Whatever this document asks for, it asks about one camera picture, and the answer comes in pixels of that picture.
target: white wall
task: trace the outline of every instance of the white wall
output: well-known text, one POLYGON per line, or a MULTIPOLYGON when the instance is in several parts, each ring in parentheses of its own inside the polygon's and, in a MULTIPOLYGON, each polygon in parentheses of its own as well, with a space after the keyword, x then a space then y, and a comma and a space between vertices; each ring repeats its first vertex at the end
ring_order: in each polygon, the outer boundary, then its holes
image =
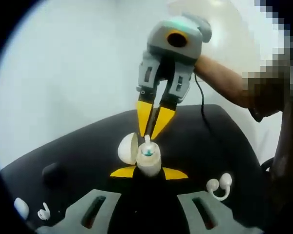
MULTIPOLYGON (((213 37, 204 54, 239 73, 259 69, 260 59, 272 54, 267 39, 278 40, 267 30, 272 24, 257 19, 260 12, 249 0, 240 1, 245 9, 232 0, 240 14, 229 1, 218 6, 212 1, 217 0, 181 0, 170 8, 166 0, 43 1, 15 31, 0 60, 0 168, 78 128, 134 109, 147 36, 170 13, 187 10, 209 19, 213 37)), ((259 160, 273 156, 281 116, 257 124, 247 110, 201 84, 206 102, 224 107, 259 160)), ((182 104, 200 102, 193 83, 182 104)))

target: small white object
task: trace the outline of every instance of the small white object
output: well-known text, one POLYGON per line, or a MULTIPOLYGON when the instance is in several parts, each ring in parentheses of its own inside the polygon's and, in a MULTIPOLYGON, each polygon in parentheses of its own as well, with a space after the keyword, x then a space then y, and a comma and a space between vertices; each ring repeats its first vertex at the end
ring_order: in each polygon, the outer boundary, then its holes
POLYGON ((210 179, 206 184, 207 191, 217 200, 223 201, 227 199, 227 197, 230 194, 230 186, 232 184, 232 177, 228 173, 224 173, 219 182, 217 179, 210 179), (214 195, 214 192, 219 188, 222 188, 226 191, 225 195, 223 197, 218 197, 214 195))
POLYGON ((139 146, 136 158, 137 166, 146 176, 156 176, 162 168, 161 152, 155 142, 151 142, 149 136, 145 136, 146 142, 139 146))
POLYGON ((29 214, 29 207, 27 203, 18 197, 14 201, 14 207, 19 212, 20 216, 24 220, 27 220, 29 214))
POLYGON ((138 137, 136 133, 130 133, 123 138, 118 146, 118 157, 126 164, 135 165, 138 154, 138 137))
POLYGON ((44 210, 41 209, 41 210, 39 210, 39 211, 37 212, 38 217, 39 217, 41 220, 48 220, 48 219, 50 218, 50 216, 51 216, 51 214, 50 214, 50 210, 49 210, 49 208, 48 208, 48 206, 47 206, 47 204, 46 204, 45 202, 43 203, 43 207, 44 207, 44 210))

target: white wireless earbud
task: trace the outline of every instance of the white wireless earbud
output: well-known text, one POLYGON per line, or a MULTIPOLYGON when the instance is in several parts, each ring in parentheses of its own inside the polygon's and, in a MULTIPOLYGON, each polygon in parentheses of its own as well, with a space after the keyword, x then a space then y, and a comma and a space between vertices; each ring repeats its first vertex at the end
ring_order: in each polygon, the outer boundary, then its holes
POLYGON ((50 210, 49 210, 49 208, 48 208, 48 206, 47 206, 47 204, 46 204, 45 202, 43 203, 43 207, 44 207, 44 210, 41 209, 41 210, 39 210, 39 211, 37 212, 38 217, 39 217, 41 220, 48 220, 48 219, 50 218, 50 216, 51 216, 51 214, 50 214, 50 210))
POLYGON ((219 182, 217 179, 210 179, 206 184, 206 189, 214 198, 216 198, 219 201, 223 201, 229 196, 231 184, 232 184, 232 178, 230 174, 224 173, 221 176, 219 182), (219 188, 219 186, 220 188, 226 191, 223 197, 218 197, 214 195, 214 192, 219 188))

